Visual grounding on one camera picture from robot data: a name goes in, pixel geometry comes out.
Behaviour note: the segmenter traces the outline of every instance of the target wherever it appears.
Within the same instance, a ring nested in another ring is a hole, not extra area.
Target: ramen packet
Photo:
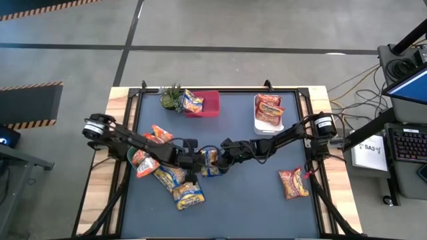
[[[143,136],[154,143],[163,143],[159,137],[145,133]],[[150,157],[148,153],[142,150],[136,151],[132,157],[132,163],[136,168],[136,177],[142,178],[153,173],[157,168],[160,167],[160,163]]]
[[[163,165],[155,170],[154,176],[159,179],[170,192],[185,181],[185,171],[183,169]]]
[[[151,127],[153,127],[154,135],[156,137],[160,138],[161,140],[163,140],[164,142],[167,142],[167,141],[173,139],[173,135],[172,134],[170,134],[167,131],[163,130],[159,126],[152,125]]]
[[[175,199],[176,208],[178,210],[185,209],[191,205],[202,203],[205,201],[203,191],[201,191],[199,183],[184,183],[175,188],[172,192]]]
[[[260,101],[263,101],[264,103],[268,103],[273,106],[280,106],[280,103],[282,102],[282,97],[279,95],[264,95],[261,93],[258,93],[255,97],[255,106],[258,107],[260,104]]]
[[[285,107],[273,106],[263,101],[260,101],[256,109],[255,118],[260,121],[271,123],[274,126],[280,124]]]
[[[293,171],[279,171],[279,176],[285,188],[286,199],[308,197],[310,195],[302,183],[301,167]]]
[[[206,159],[206,166],[201,167],[201,174],[204,177],[216,177],[222,175],[220,169],[215,166],[215,162],[218,160],[218,151],[202,150],[201,154]]]
[[[152,157],[148,156],[138,165],[138,168],[136,169],[136,177],[142,178],[150,175],[159,167],[160,163],[154,160]]]
[[[203,110],[203,97],[196,97],[194,94],[186,89],[184,91],[183,101],[182,101],[182,107],[184,110],[192,112],[192,113],[199,113]]]
[[[146,139],[149,139],[150,141],[153,141],[154,143],[164,143],[164,142],[165,142],[165,141],[163,141],[161,138],[156,137],[156,136],[154,136],[154,135],[151,135],[151,134],[149,134],[149,133],[144,133],[144,134],[143,134],[143,136],[144,136]]]

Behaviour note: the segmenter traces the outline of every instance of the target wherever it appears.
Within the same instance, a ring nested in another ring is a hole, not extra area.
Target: white tray
[[[255,134],[258,134],[258,135],[276,135],[280,131],[283,131],[283,129],[285,128],[282,124],[283,116],[280,118],[280,123],[277,126],[272,125],[271,123],[267,123],[265,121],[260,121],[260,120],[256,119],[256,117],[255,117],[255,114],[256,114],[255,98],[256,98],[256,96],[254,97],[254,104],[253,104],[253,106],[254,106],[254,131],[255,131]]]

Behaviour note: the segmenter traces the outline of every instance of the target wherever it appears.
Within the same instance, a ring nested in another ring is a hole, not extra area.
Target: black clamp
[[[272,83],[270,83],[270,80],[268,79],[264,82],[264,87],[267,87],[269,92],[274,91]]]
[[[141,83],[141,88],[131,88],[129,89],[129,93],[127,97],[132,98],[135,97],[138,93],[146,93],[147,92],[147,83],[143,80]]]

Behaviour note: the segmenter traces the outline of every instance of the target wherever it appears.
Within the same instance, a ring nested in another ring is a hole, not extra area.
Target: wire bundle
[[[367,117],[367,116],[361,116],[361,115],[351,115],[351,114],[347,114],[346,113],[346,110],[347,109],[351,109],[351,108],[355,108],[355,107],[359,107],[359,106],[362,106],[362,105],[368,105],[368,106],[371,106],[371,107],[375,107],[375,113],[374,113],[374,117],[376,117],[377,116],[377,114],[379,114],[381,111],[384,111],[385,109],[387,109],[388,108],[388,103],[387,103],[387,101],[385,100],[385,98],[382,96],[382,90],[385,88],[385,86],[386,86],[386,83],[384,82],[384,84],[382,85],[382,87],[380,88],[379,86],[378,86],[378,84],[377,84],[377,82],[376,82],[376,74],[377,74],[377,72],[378,72],[378,70],[379,70],[379,68],[380,68],[380,66],[379,66],[379,64],[377,64],[377,65],[374,65],[374,66],[372,66],[372,67],[370,67],[369,69],[367,69],[367,70],[365,70],[365,71],[363,71],[363,72],[361,72],[361,73],[359,73],[359,74],[357,74],[356,76],[354,76],[354,77],[352,77],[352,78],[350,78],[350,79],[348,79],[348,80],[346,80],[346,81],[344,81],[344,82],[342,82],[341,84],[339,84],[339,85],[337,85],[337,86],[335,86],[335,87],[333,87],[333,88],[331,88],[330,90],[328,90],[328,92],[330,92],[330,91],[332,91],[332,90],[334,90],[334,89],[336,89],[336,88],[338,88],[338,87],[340,87],[340,86],[342,86],[343,84],[345,84],[345,83],[347,83],[347,82],[349,82],[349,81],[351,81],[351,80],[353,80],[353,79],[355,79],[355,78],[357,78],[358,76],[361,76],[361,75],[363,75],[364,73],[367,73],[367,74],[365,74],[362,78],[361,78],[361,80],[359,80],[359,82],[357,82],[353,87],[351,87],[349,90],[347,90],[344,94],[342,94],[341,96],[339,96],[339,97],[337,97],[337,98],[335,98],[335,99],[332,99],[331,101],[330,101],[330,103],[333,103],[333,104],[335,104],[335,105],[337,105],[337,106],[339,106],[340,108],[335,108],[335,109],[332,109],[332,110],[340,110],[341,112],[339,113],[339,115],[340,116],[342,116],[342,120],[343,120],[343,122],[346,124],[346,125],[348,125],[351,129],[353,129],[354,130],[354,128],[350,125],[350,123],[348,122],[348,120],[346,119],[346,118],[362,118],[362,119],[366,119],[366,120],[369,120],[369,121],[372,121],[372,119],[370,118],[370,117]],[[357,90],[356,91],[356,95],[357,96],[359,96],[359,97],[361,97],[361,98],[363,98],[365,101],[363,101],[363,102],[361,102],[361,103],[353,103],[353,104],[351,104],[351,105],[349,105],[349,106],[347,106],[347,107],[344,107],[341,103],[339,103],[337,100],[338,99],[341,99],[341,98],[343,98],[344,96],[346,96],[347,94],[349,94],[353,89],[355,89],[359,84],[361,84],[361,82],[363,82],[364,80],[366,80],[371,74],[374,74],[374,83],[375,83],[375,86],[376,86],[376,88],[377,88],[377,90],[378,90],[378,93],[376,93],[375,91],[373,91],[373,90],[371,90],[371,89],[360,89],[360,90]],[[367,93],[371,93],[371,94],[373,94],[374,96],[373,97],[371,97],[371,98],[369,98],[369,97],[365,97],[365,96],[363,96],[362,95],[362,93],[363,92],[367,92]]]

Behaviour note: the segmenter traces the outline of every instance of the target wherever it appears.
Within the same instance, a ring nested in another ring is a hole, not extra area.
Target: yellow and black hazard tape
[[[78,5],[83,5],[83,4],[87,4],[87,3],[94,3],[94,2],[98,2],[98,1],[100,1],[100,0],[78,0],[78,1],[72,1],[72,2],[70,1],[68,3],[62,3],[62,4],[58,4],[58,5],[42,7],[42,8],[28,10],[28,11],[22,11],[19,13],[3,15],[3,16],[0,16],[0,21],[6,21],[6,20],[16,19],[16,18],[20,18],[20,17],[37,15],[40,13],[48,13],[48,12],[55,11],[55,10],[66,9],[69,7],[75,7]]]
[[[50,87],[50,86],[56,86],[56,85],[64,85],[64,82],[59,81],[59,82],[38,83],[38,84],[32,84],[32,85],[0,87],[0,91],[27,89],[27,88],[34,88],[34,87]]]
[[[7,128],[18,130],[18,129],[28,129],[28,128],[34,128],[34,127],[47,127],[52,126],[56,123],[56,119],[46,119],[46,120],[38,120],[38,121],[31,121],[29,123],[13,123],[13,124],[7,124]]]

